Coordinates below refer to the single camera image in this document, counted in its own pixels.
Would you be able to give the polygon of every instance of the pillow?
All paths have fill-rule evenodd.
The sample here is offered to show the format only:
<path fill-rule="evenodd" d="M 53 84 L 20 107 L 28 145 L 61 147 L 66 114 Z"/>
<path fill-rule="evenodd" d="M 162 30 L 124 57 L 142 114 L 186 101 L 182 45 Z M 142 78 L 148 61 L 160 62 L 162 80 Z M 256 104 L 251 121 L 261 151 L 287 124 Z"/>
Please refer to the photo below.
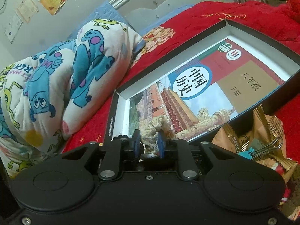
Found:
<path fill-rule="evenodd" d="M 0 157 L 11 177 L 50 156 L 113 93 L 142 37 L 95 19 L 76 40 L 10 65 L 0 75 Z"/>
<path fill-rule="evenodd" d="M 68 37 L 68 40 L 74 40 L 77 38 L 77 34 L 79 30 L 88 22 L 94 20 L 94 19 L 111 19 L 111 20 L 116 20 L 118 22 L 126 24 L 128 27 L 131 29 L 132 26 L 129 24 L 129 22 L 122 17 L 122 15 L 106 0 L 103 2 L 93 13 L 91 13 L 73 32 L 70 34 Z M 137 54 L 144 46 L 145 46 L 145 41 L 142 40 L 140 44 L 137 44 L 133 48 L 133 54 Z"/>

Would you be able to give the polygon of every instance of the metal screw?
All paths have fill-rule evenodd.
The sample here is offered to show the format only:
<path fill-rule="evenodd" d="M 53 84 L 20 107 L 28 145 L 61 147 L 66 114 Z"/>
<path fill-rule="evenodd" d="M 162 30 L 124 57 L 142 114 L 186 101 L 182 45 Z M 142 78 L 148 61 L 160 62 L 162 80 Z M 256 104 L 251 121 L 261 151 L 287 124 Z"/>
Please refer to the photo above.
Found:
<path fill-rule="evenodd" d="M 147 180 L 152 180 L 152 179 L 154 179 L 154 177 L 153 176 L 146 176 L 146 179 Z"/>
<path fill-rule="evenodd" d="M 100 172 L 100 175 L 104 178 L 111 178 L 115 175 L 115 172 L 112 170 L 104 170 Z"/>
<path fill-rule="evenodd" d="M 268 225 L 275 225 L 277 223 L 277 219 L 275 217 L 272 217 L 268 221 Z"/>
<path fill-rule="evenodd" d="M 182 175 L 186 178 L 194 178 L 197 176 L 197 173 L 193 170 L 187 170 L 182 173 Z"/>
<path fill-rule="evenodd" d="M 24 225 L 30 225 L 31 224 L 31 220 L 28 217 L 22 218 L 21 221 L 22 221 L 22 224 L 24 224 Z"/>

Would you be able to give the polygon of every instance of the gold embroidery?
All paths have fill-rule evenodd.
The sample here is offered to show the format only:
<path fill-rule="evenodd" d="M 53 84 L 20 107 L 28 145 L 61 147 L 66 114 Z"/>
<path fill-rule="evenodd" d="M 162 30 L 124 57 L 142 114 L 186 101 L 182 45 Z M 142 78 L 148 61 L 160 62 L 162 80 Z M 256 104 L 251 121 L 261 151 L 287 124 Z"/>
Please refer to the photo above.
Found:
<path fill-rule="evenodd" d="M 99 134 L 98 136 L 97 136 L 97 139 L 96 139 L 96 141 L 99 141 L 99 139 L 102 137 L 102 135 L 101 134 Z"/>
<path fill-rule="evenodd" d="M 201 15 L 201 17 L 206 16 L 206 18 L 213 16 L 213 14 Z"/>
<path fill-rule="evenodd" d="M 245 19 L 246 18 L 246 14 L 242 13 L 240 15 L 234 15 L 231 13 L 216 13 L 217 16 L 224 16 L 224 18 L 219 18 L 219 20 L 224 20 L 224 19 L 228 19 L 228 20 L 233 20 L 236 18 L 239 19 Z"/>
<path fill-rule="evenodd" d="M 233 20 L 233 19 L 236 19 L 236 18 L 239 18 L 239 19 L 245 19 L 246 18 L 246 14 L 244 14 L 244 13 L 241 13 L 239 15 L 234 15 L 232 13 L 216 13 L 215 15 L 223 17 L 223 18 L 218 18 L 218 20 L 225 20 L 225 19 Z M 206 17 L 206 18 L 211 17 L 211 16 L 213 16 L 213 14 L 201 15 L 201 17 Z"/>

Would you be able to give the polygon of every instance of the red blanket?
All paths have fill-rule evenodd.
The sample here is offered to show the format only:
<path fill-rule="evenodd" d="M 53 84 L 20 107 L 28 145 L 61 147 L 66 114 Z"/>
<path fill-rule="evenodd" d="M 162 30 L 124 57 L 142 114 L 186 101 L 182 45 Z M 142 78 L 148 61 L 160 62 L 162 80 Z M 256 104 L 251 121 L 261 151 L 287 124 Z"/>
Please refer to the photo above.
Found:
<path fill-rule="evenodd" d="M 175 33 L 170 33 L 169 30 L 167 39 L 150 45 L 147 53 L 142 52 L 140 60 L 127 73 L 122 84 L 222 19 L 234 20 L 256 29 L 300 54 L 300 0 L 288 0 L 286 5 L 277 8 L 256 1 L 243 4 L 201 2 L 161 25 L 164 28 L 171 28 Z M 110 104 L 111 98 L 79 132 L 69 139 L 64 151 L 89 141 L 103 141 Z M 300 161 L 300 145 L 297 145 L 297 139 L 300 137 L 299 123 L 297 123 L 299 118 L 297 114 L 300 114 L 299 105 L 300 97 L 297 97 L 277 114 L 284 123 L 288 157 L 298 161 Z"/>

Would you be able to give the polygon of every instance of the snack wrapper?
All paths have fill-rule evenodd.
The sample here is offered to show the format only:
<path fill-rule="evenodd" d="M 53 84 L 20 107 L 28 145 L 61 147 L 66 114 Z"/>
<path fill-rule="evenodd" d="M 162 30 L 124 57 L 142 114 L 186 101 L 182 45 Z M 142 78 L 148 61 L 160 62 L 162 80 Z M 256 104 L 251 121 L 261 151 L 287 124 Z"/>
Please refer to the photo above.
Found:
<path fill-rule="evenodd" d="M 300 165 L 298 165 L 289 181 L 292 186 L 290 199 L 279 209 L 290 220 L 300 217 Z"/>
<path fill-rule="evenodd" d="M 246 134 L 244 134 L 238 138 L 238 141 L 241 144 L 241 148 L 242 148 L 243 152 L 246 150 L 249 150 L 250 137 L 251 137 L 251 131 L 247 132 Z"/>
<path fill-rule="evenodd" d="M 171 121 L 166 116 L 154 117 L 148 124 L 148 127 L 141 131 L 141 143 L 145 145 L 146 154 L 157 153 L 157 132 L 163 130 L 165 133 L 171 133 Z"/>
<path fill-rule="evenodd" d="M 257 161 L 257 163 L 272 168 L 282 176 L 285 183 L 287 184 L 287 182 L 291 179 L 298 163 L 296 161 L 280 158 L 274 155 L 270 155 L 270 157 L 271 158 Z"/>
<path fill-rule="evenodd" d="M 212 143 L 236 154 L 242 151 L 238 137 L 228 123 L 222 125 Z"/>
<path fill-rule="evenodd" d="M 253 110 L 253 127 L 250 135 L 250 143 L 253 139 L 259 139 L 263 144 L 268 145 L 278 136 L 282 138 L 283 145 L 272 154 L 286 159 L 286 140 L 282 121 L 276 116 L 265 115 L 262 105 L 255 108 Z"/>

